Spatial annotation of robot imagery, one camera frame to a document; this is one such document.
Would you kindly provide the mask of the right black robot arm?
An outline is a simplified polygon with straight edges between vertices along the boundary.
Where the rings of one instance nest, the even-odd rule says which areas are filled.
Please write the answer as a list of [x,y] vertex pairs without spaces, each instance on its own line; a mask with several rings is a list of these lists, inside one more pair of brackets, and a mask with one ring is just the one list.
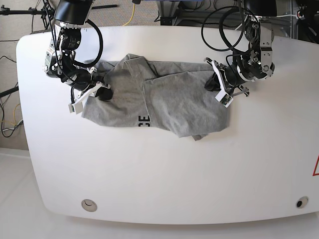
[[[68,107],[75,114],[83,112],[83,102],[89,97],[108,101],[113,96],[111,86],[104,82],[95,67],[101,59],[104,42],[100,29],[88,18],[93,3],[92,0],[61,0],[54,13],[50,13],[49,2],[43,2],[51,32],[43,70],[47,76],[59,78],[70,86]],[[81,26],[86,23],[95,29],[99,39],[97,57],[89,63],[75,59],[82,39]]]

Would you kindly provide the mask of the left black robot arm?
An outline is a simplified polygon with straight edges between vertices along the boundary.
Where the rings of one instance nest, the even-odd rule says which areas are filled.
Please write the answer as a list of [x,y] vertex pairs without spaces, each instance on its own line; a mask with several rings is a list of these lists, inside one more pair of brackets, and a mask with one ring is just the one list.
[[[237,5],[222,7],[224,11],[218,23],[220,37],[226,48],[209,46],[216,52],[231,51],[225,65],[206,58],[205,62],[213,68],[213,76],[206,82],[208,91],[216,91],[216,100],[226,108],[233,98],[244,94],[249,96],[249,89],[243,85],[247,82],[265,80],[275,70],[272,43],[274,34],[270,17],[277,16],[277,4],[274,0],[239,0]],[[241,32],[239,39],[231,44],[224,33],[225,19],[234,13],[240,14]]]

